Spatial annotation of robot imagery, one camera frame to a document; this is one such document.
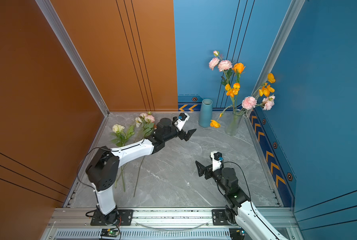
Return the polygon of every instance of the mounting plate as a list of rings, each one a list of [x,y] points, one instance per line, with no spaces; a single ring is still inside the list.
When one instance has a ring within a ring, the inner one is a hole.
[[[133,217],[133,209],[119,209],[118,213],[121,217],[121,226],[130,226]],[[108,226],[105,224],[102,219],[100,218],[101,213],[97,210],[94,211],[92,221],[90,222],[91,226]],[[118,226],[120,222],[117,221],[114,225]]]

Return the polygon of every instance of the gray marble floor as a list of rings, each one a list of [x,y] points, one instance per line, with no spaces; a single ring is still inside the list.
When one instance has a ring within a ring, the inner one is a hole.
[[[133,193],[142,157],[128,163],[124,170],[126,191],[123,191],[121,179],[115,189],[114,199],[117,205],[119,207],[224,206],[226,200],[219,193],[215,182],[199,177],[195,165],[195,161],[205,166],[210,165],[210,152],[219,151],[223,154],[224,161],[233,161],[242,167],[256,206],[277,206],[275,194],[268,184],[246,123],[241,121],[236,136],[230,137],[224,133],[225,122],[228,122],[230,112],[220,119],[221,127],[218,129],[200,127],[198,125],[199,113],[189,114],[190,119],[183,130],[196,128],[197,131],[188,142],[181,141],[177,137],[166,142],[165,147],[156,154],[145,156],[135,197]],[[213,114],[214,119],[217,119],[219,113]],[[178,116],[178,113],[154,113],[153,115],[158,122],[161,118]],[[113,139],[110,134],[112,126],[121,124],[128,127],[137,116],[138,113],[111,113],[97,146],[116,147],[110,142]],[[135,136],[128,143],[136,141]],[[230,167],[235,168],[239,185],[247,192],[240,169],[234,164],[230,164]],[[82,181],[89,182],[86,175]],[[96,205],[97,200],[91,188],[80,184],[75,192],[74,198],[69,202],[70,207],[94,207]]]

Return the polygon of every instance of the orange wall panel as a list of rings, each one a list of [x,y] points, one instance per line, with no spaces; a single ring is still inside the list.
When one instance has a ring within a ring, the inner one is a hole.
[[[172,0],[51,3],[110,111],[177,109]]]

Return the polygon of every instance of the blue wall panel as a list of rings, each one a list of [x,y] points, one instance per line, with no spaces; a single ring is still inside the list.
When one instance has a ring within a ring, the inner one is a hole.
[[[210,98],[214,108],[224,108],[221,74],[208,67],[212,52],[218,50],[247,66],[239,96],[249,96],[290,2],[175,0],[178,95]]]
[[[335,239],[320,226],[356,220],[357,207],[301,220],[357,204],[357,192],[320,204],[357,190],[357,1],[306,1],[272,73],[276,104],[264,114],[297,177],[296,218],[317,227],[307,240]]]

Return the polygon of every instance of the glass vase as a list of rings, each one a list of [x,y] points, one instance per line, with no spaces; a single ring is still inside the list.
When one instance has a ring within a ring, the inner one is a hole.
[[[240,113],[239,109],[233,111],[229,118],[228,126],[225,128],[225,133],[229,136],[234,136],[237,133],[238,127],[240,126],[243,114]]]

